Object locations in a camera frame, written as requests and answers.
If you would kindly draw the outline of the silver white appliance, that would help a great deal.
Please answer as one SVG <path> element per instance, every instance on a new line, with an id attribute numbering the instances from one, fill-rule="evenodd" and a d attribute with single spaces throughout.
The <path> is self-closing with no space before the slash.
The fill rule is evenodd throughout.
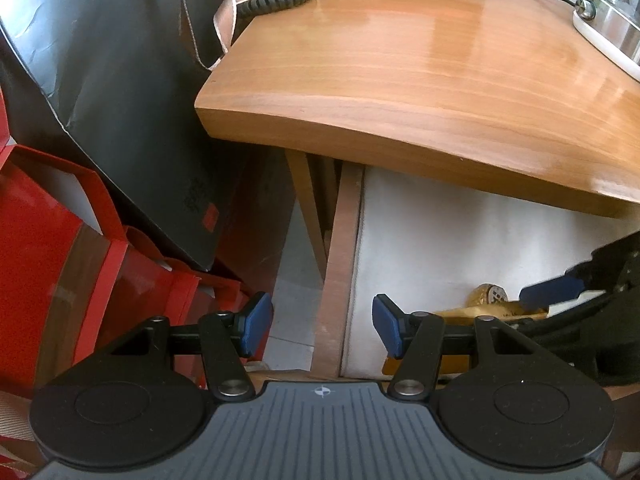
<path id="1" fill-rule="evenodd" d="M 577 0 L 575 29 L 634 80 L 639 80 L 639 0 Z"/>

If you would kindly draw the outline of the wooden side table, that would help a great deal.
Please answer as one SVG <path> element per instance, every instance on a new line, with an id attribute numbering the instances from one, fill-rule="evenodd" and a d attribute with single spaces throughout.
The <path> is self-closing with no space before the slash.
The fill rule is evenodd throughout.
<path id="1" fill-rule="evenodd" d="M 314 0 L 261 16 L 195 101 L 210 136 L 342 164 L 314 374 L 375 378 L 384 292 L 460 307 L 639 227 L 639 86 L 541 0 Z"/>

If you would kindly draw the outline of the red gift bag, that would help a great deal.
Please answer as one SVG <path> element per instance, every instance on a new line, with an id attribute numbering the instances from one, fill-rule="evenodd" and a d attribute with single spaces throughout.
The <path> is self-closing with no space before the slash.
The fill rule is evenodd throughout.
<path id="1" fill-rule="evenodd" d="M 34 391 L 139 322 L 239 311 L 245 286 L 165 258 L 126 228 L 95 172 L 1 125 L 1 475 L 29 477 Z"/>

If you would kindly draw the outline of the black paper bag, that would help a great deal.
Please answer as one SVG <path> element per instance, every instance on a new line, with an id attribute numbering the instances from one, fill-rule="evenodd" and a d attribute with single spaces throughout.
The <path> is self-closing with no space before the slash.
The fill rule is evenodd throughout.
<path id="1" fill-rule="evenodd" d="M 18 143 L 96 170 L 166 254 L 241 274 L 266 153 L 212 138 L 194 108 L 221 1 L 1 0 L 1 87 Z"/>

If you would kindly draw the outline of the gold tea pouch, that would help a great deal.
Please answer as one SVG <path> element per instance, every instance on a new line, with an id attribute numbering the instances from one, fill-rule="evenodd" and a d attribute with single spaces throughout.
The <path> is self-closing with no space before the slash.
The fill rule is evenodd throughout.
<path id="1" fill-rule="evenodd" d="M 482 306 L 464 307 L 436 312 L 436 315 L 445 319 L 448 326 L 471 326 L 473 318 L 479 315 L 493 315 L 495 318 L 509 324 L 521 322 L 524 318 L 534 321 L 544 320 L 548 316 L 545 310 L 524 312 L 515 302 L 503 304 L 483 304 Z M 468 356 L 443 356 L 440 362 L 439 375 L 452 375 L 466 372 L 470 368 Z"/>

